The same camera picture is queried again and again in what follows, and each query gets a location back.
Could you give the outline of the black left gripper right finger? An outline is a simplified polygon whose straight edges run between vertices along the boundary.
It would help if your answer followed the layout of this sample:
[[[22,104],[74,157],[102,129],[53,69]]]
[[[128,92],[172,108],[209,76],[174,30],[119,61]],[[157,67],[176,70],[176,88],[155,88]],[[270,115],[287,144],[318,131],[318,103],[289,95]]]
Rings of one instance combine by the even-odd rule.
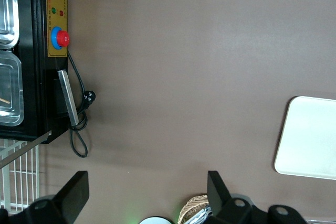
[[[212,211],[207,223],[265,223],[265,213],[248,197],[232,196],[217,171],[207,174],[207,198]]]

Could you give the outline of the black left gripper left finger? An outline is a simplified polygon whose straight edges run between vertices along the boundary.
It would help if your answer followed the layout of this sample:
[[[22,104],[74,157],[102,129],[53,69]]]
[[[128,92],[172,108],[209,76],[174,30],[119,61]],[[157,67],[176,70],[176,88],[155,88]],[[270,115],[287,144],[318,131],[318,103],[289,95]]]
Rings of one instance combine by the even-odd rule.
[[[34,202],[25,211],[27,222],[74,223],[88,199],[88,172],[78,171],[54,196]]]

